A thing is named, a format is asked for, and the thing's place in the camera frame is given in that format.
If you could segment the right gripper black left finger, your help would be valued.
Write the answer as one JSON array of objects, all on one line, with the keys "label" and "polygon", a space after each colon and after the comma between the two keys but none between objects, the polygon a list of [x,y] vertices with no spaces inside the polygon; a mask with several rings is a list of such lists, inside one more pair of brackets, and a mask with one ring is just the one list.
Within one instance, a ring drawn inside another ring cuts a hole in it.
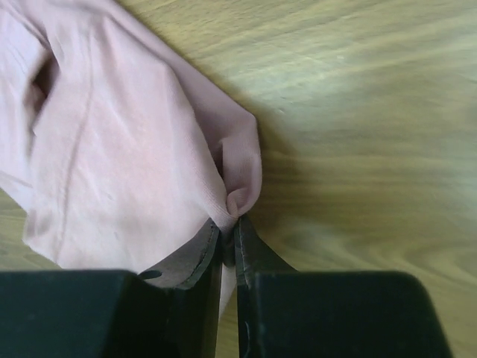
[{"label": "right gripper black left finger", "polygon": [[221,291],[213,222],[148,270],[4,271],[3,357],[213,357]]}]

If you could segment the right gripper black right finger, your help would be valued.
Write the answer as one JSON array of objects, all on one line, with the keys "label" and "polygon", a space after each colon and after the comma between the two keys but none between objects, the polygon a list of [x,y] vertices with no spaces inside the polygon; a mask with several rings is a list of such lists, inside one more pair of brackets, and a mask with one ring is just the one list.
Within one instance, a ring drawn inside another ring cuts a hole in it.
[{"label": "right gripper black right finger", "polygon": [[241,357],[450,357],[424,285],[402,271],[300,272],[249,218],[234,230]]}]

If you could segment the pink printed t shirt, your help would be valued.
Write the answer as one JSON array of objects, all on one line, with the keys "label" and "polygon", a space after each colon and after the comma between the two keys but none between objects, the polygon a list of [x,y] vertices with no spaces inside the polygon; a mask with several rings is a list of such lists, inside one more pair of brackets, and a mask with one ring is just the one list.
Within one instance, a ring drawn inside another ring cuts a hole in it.
[{"label": "pink printed t shirt", "polygon": [[64,269],[141,272],[257,201],[255,117],[115,1],[1,3],[1,188]]}]

